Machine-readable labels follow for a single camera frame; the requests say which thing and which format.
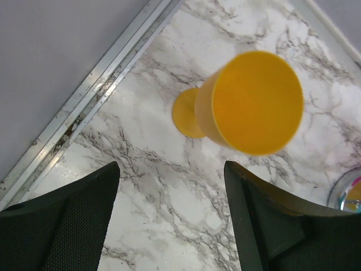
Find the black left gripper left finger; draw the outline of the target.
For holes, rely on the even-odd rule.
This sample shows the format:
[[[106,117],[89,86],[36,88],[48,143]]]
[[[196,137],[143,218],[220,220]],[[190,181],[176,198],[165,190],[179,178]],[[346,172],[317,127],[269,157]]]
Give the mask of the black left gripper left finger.
[[[86,177],[1,211],[1,270],[97,270],[120,169]]]

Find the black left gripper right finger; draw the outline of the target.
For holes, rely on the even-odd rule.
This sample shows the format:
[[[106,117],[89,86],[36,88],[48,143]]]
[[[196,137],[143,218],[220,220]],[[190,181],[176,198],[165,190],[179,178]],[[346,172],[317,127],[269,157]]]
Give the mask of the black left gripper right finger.
[[[302,199],[234,161],[224,181],[242,270],[360,269],[360,214]]]

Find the aluminium table edge rail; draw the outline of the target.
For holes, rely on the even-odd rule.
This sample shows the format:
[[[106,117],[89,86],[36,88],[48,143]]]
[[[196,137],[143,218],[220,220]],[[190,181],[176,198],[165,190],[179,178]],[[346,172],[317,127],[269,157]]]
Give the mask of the aluminium table edge rail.
[[[26,201],[183,1],[148,1],[1,181],[1,209]]]

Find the chrome wine glass rack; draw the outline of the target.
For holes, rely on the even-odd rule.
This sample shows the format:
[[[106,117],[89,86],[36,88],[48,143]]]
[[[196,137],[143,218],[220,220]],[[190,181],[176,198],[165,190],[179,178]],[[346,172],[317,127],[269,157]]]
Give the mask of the chrome wine glass rack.
[[[349,170],[335,182],[328,195],[327,206],[360,213],[360,167]]]

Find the yellow wine glass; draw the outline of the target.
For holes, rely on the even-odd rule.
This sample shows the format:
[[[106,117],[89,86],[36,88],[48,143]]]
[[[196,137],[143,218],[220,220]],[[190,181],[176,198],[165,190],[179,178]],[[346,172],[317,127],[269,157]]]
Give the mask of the yellow wine glass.
[[[172,107],[175,127],[190,138],[248,155],[269,155],[295,136],[303,92],[294,69],[267,51],[239,54],[200,87],[181,92]]]

